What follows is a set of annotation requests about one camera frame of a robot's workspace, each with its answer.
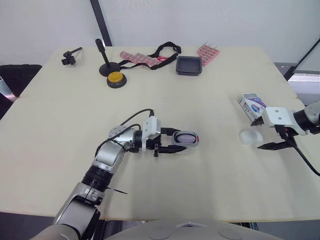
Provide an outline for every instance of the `black clamp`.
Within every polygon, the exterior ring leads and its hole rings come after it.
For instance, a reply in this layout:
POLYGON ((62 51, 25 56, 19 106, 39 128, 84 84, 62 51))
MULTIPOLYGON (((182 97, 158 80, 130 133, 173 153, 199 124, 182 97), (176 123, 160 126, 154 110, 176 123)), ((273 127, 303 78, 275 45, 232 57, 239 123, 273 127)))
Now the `black clamp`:
POLYGON ((65 59, 61 59, 61 62, 63 65, 73 65, 76 63, 76 59, 74 56, 72 56, 72 54, 74 54, 75 52, 78 52, 82 49, 82 47, 79 47, 75 50, 72 50, 72 51, 66 51, 63 56, 65 57, 65 59))
POLYGON ((174 132, 180 131, 178 129, 170 128, 170 127, 162 127, 161 134, 154 139, 148 139, 146 141, 146 149, 154 150, 154 157, 158 157, 159 154, 174 154, 181 152, 186 149, 185 146, 178 146, 178 145, 168 145, 162 146, 161 144, 161 135, 172 136, 174 132))
POLYGON ((278 143, 269 142, 259 146, 258 149, 280 150, 280 149, 292 148, 297 146, 294 136, 298 134, 295 130, 293 130, 292 128, 285 127, 284 125, 274 125, 274 128, 275 128, 275 131, 279 133, 280 137, 285 141, 278 142, 278 143))

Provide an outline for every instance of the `white mounting bracket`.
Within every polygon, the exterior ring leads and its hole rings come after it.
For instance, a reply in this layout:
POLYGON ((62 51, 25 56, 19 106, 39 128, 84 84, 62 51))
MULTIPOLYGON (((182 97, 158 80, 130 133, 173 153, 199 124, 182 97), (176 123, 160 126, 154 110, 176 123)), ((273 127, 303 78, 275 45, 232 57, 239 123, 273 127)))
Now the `white mounting bracket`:
POLYGON ((155 139, 161 134, 161 123, 160 120, 155 116, 150 116, 148 120, 142 126, 142 151, 147 149, 147 140, 155 139))

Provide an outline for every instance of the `gray floor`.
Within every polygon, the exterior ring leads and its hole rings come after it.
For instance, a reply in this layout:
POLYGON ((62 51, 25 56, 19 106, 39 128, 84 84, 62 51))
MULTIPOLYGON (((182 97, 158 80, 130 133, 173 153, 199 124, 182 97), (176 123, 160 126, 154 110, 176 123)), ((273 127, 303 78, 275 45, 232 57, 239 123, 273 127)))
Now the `gray floor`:
POLYGON ((258 229, 284 240, 319 240, 320 220, 258 222, 258 229))
MULTIPOLYGON (((1 240, 28 240, 53 222, 53 217, 0 212, 1 240)), ((108 221, 105 237, 141 224, 140 221, 108 221)), ((320 240, 320 220, 258 222, 258 230, 284 240, 320 240)))

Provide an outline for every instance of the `box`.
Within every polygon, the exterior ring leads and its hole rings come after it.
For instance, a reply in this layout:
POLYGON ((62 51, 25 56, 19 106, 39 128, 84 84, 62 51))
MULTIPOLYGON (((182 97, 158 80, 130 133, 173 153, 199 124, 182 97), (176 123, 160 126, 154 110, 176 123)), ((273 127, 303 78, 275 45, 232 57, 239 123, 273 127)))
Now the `box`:
POLYGON ((254 92, 243 93, 237 100, 252 122, 261 117, 261 114, 267 107, 261 98, 254 92))

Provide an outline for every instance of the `black stand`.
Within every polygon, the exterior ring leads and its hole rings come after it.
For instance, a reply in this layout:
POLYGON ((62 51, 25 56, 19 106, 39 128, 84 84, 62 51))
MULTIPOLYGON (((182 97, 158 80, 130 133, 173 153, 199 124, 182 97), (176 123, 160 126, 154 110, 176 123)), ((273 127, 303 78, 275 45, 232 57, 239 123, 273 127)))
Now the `black stand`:
POLYGON ((99 52, 102 54, 102 57, 104 59, 105 64, 103 64, 100 68, 99 68, 99 73, 104 76, 104 77, 108 77, 108 75, 110 73, 113 72, 120 72, 120 65, 116 62, 109 62, 107 55, 105 53, 105 47, 101 41, 101 39, 96 39, 95 40, 96 46, 98 47, 99 52))

